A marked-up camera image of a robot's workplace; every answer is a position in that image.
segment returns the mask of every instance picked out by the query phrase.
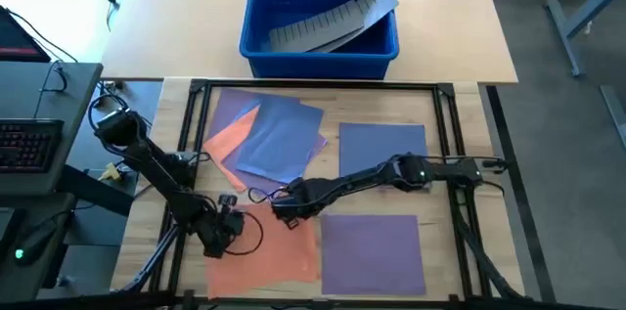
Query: keyboard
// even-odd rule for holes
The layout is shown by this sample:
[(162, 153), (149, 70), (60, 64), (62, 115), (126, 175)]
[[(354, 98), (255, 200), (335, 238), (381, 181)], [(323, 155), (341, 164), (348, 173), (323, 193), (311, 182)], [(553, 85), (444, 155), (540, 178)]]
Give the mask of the keyboard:
[(0, 173), (47, 172), (62, 128), (57, 119), (0, 119)]

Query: desk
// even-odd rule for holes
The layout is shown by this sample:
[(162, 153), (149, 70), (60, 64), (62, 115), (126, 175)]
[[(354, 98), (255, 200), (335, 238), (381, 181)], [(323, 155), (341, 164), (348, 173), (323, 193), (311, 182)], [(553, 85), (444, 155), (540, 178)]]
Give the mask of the desk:
[[(175, 151), (185, 111), (190, 79), (165, 79), (158, 103), (151, 137), (165, 151)], [(321, 134), (329, 143), (307, 167), (305, 177), (335, 178), (338, 174), (338, 123), (377, 122), (422, 123), (426, 128), (428, 153), (440, 155), (439, 139), (432, 110), (432, 98), (404, 90), (338, 90), (338, 89), (247, 89), (296, 96), (303, 104), (325, 110)], [(492, 155), (478, 87), (476, 83), (455, 84), (459, 118), (464, 133), (468, 155)], [(219, 89), (211, 91), (208, 120), (219, 97)], [(194, 145), (199, 110), (192, 120), (188, 150)], [(141, 189), (146, 182), (140, 182)], [(216, 197), (221, 192), (232, 191), (228, 181), (214, 166), (204, 162), (199, 168), (196, 183), (199, 193)], [(136, 199), (128, 216), (128, 224), (117, 265), (112, 279), (112, 288), (122, 288), (132, 280), (135, 273), (148, 259), (157, 244), (158, 231), (164, 199), (155, 191), (149, 191)], [(504, 198), (499, 191), (480, 187), (476, 191), (476, 205), (483, 244), (500, 272), (513, 288), (523, 292), (514, 243)], [(457, 252), (452, 233), (450, 206), (444, 186), (434, 184), (429, 194), (404, 194), (392, 189), (376, 189), (338, 200), (325, 212), (342, 214), (418, 214), (420, 238), (425, 269), (425, 296), (419, 297), (376, 297), (359, 296), (359, 299), (432, 299), (446, 300), (451, 293), (462, 294), (457, 261)], [(171, 264), (171, 250), (163, 268), (166, 284)], [(475, 269), (470, 269), (474, 292), (478, 293)], [(180, 269), (178, 292), (193, 289), (197, 296), (206, 296), (204, 259), (201, 243), (197, 237), (187, 238), (183, 263)], [(283, 283), (268, 288), (256, 288), (239, 297), (258, 298), (311, 298), (321, 296), (321, 283)]]
[[(385, 81), (515, 83), (493, 0), (399, 0)], [(239, 53), (246, 0), (124, 0), (104, 78), (252, 77)]]
[[(31, 118), (34, 114), (39, 89), (43, 84), (49, 64), (0, 62), (0, 117)], [(75, 198), (71, 194), (51, 194), (61, 179), (71, 145), (85, 113), (90, 96), (96, 87), (102, 67), (100, 65), (66, 64), (67, 89), (62, 94), (44, 93), (39, 109), (40, 118), (57, 118), (64, 121), (62, 140), (55, 152), (47, 173), (1, 174), (0, 205), (24, 208), (26, 218), (21, 231), (33, 226), (55, 213), (73, 208)], [(59, 88), (61, 79), (53, 73), (47, 88)], [(66, 223), (67, 215), (55, 218), (58, 226)], [(48, 242), (41, 257), (30, 266), (19, 267), (9, 251), (0, 260), (0, 301), (32, 300), (42, 286), (48, 266), (63, 241), (65, 229), (59, 228)]]

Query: blue cloth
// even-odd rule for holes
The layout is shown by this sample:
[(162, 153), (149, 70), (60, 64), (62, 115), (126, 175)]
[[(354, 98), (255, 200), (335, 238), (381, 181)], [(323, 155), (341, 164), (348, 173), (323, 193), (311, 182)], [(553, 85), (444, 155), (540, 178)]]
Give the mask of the blue cloth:
[(289, 183), (304, 174), (323, 112), (281, 98), (261, 98), (237, 169)]
[(423, 125), (339, 124), (339, 175), (344, 176), (388, 160), (393, 155), (427, 155)]

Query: light wood table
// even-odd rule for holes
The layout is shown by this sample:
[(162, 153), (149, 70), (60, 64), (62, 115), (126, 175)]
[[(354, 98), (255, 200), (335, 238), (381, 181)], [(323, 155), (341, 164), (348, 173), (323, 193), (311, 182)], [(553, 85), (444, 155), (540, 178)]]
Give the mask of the light wood table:
[[(385, 81), (516, 83), (493, 0), (399, 0), (400, 55)], [(104, 78), (252, 77), (239, 52), (246, 0), (124, 0)]]
[[(190, 81), (190, 79), (171, 78), (164, 80), (151, 137), (166, 151), (176, 150)], [(246, 90), (295, 96), (301, 99), (302, 104), (325, 111), (320, 133), (328, 139), (328, 144), (311, 161), (305, 172), (305, 178), (335, 178), (337, 176), (338, 124), (340, 122), (421, 123), (426, 130), (428, 153), (430, 155), (441, 154), (432, 98), (428, 92), (269, 88), (246, 88)], [(471, 82), (457, 83), (455, 90), (468, 155), (492, 155), (491, 142), (477, 84)], [(212, 90), (208, 122), (212, 118), (219, 92), (219, 88)], [(199, 112), (199, 109), (195, 110), (196, 116)], [(193, 119), (188, 150), (191, 150), (194, 145), (194, 133), (197, 124), (198, 120)], [(140, 188), (146, 184), (145, 181), (140, 181)], [(196, 188), (199, 193), (214, 198), (220, 193), (232, 191), (228, 181), (212, 161), (201, 164)], [(240, 201), (246, 201), (246, 198), (241, 195)], [(142, 264), (154, 251), (164, 205), (164, 199), (154, 190), (148, 191), (133, 203), (128, 216), (121, 251), (117, 258), (112, 288), (121, 288), (132, 280), (135, 273), (139, 271)], [(513, 288), (523, 292), (502, 194), (488, 186), (479, 187), (476, 190), (476, 205), (487, 254)], [(416, 214), (419, 216), (426, 295), (416, 297), (359, 296), (359, 299), (446, 300), (449, 294), (462, 294), (450, 205), (447, 190), (443, 183), (435, 183), (429, 193), (406, 194), (391, 188), (372, 189), (339, 199), (327, 207), (324, 213)], [(166, 285), (170, 261), (171, 250), (166, 256), (162, 285)], [(469, 264), (474, 293), (479, 293), (475, 268), (472, 266), (475, 263), (471, 261)], [(204, 257), (202, 256), (201, 243), (196, 236), (187, 238), (178, 285), (179, 293), (185, 289), (193, 289), (197, 296), (206, 296)], [(268, 288), (256, 288), (237, 296), (311, 298), (322, 295), (320, 282), (313, 284), (290, 282), (272, 285)]]

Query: computer monitor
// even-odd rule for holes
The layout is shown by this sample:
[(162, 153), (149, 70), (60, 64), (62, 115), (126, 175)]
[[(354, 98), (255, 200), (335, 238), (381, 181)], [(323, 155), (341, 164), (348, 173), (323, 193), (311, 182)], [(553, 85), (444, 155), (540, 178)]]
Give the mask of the computer monitor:
[(50, 62), (37, 42), (0, 6), (0, 61)]

